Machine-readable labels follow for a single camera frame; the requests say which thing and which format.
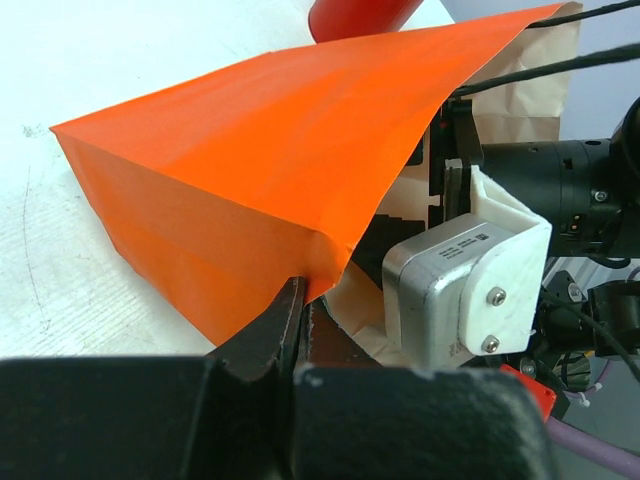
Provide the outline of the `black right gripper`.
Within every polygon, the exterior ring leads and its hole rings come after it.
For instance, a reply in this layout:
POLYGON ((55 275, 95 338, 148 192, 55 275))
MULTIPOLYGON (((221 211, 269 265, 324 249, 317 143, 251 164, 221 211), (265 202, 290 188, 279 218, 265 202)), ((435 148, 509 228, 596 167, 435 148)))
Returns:
POLYGON ((438 203, 428 207, 425 220, 374 215, 352 254, 352 262, 369 279, 380 280, 383 259, 393 246, 468 213, 471 167, 482 161, 472 101, 447 100, 407 162, 409 166, 429 167, 428 193, 436 196, 438 203))

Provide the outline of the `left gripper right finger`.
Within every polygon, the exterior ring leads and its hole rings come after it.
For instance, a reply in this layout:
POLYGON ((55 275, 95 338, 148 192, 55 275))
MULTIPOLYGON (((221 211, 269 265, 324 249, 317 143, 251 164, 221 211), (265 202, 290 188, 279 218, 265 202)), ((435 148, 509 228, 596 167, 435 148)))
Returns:
POLYGON ((309 305, 305 327, 305 361, 345 368, 378 368, 381 364, 333 319, 323 299, 309 305))

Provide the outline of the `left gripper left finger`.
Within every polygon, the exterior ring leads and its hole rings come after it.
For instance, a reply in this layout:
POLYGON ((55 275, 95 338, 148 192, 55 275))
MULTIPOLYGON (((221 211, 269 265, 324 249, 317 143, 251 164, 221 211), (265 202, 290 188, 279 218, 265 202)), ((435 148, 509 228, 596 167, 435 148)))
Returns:
POLYGON ((289 278, 261 314, 208 357, 244 382, 257 382, 271 371, 284 375, 297 357, 305 296, 306 279, 289 278))

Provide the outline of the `orange paper bag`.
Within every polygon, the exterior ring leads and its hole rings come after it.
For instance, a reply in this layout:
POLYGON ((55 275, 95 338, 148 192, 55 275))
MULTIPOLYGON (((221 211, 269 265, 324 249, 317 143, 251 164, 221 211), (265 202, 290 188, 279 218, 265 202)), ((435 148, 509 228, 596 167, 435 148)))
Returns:
POLYGON ((566 3, 265 53, 53 127, 118 253, 208 340, 352 252, 448 96, 566 3))

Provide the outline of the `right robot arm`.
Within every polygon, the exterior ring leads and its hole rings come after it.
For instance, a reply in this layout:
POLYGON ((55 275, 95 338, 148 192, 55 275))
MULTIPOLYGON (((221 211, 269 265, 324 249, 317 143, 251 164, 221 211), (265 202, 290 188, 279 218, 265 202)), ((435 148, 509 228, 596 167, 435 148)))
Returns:
MULTIPOLYGON (((596 140, 483 144, 469 100, 449 100, 416 149, 427 154, 429 192, 439 203, 428 218, 377 214, 353 255, 377 285, 389 251, 471 208, 471 169, 479 170, 552 227, 548 257, 584 257, 622 269, 639 257, 639 104, 632 103, 614 134, 596 140)), ((544 363, 591 351, 622 360, 632 374, 639 353, 639 283, 610 282, 584 300, 539 300, 534 340, 526 356, 544 363)))

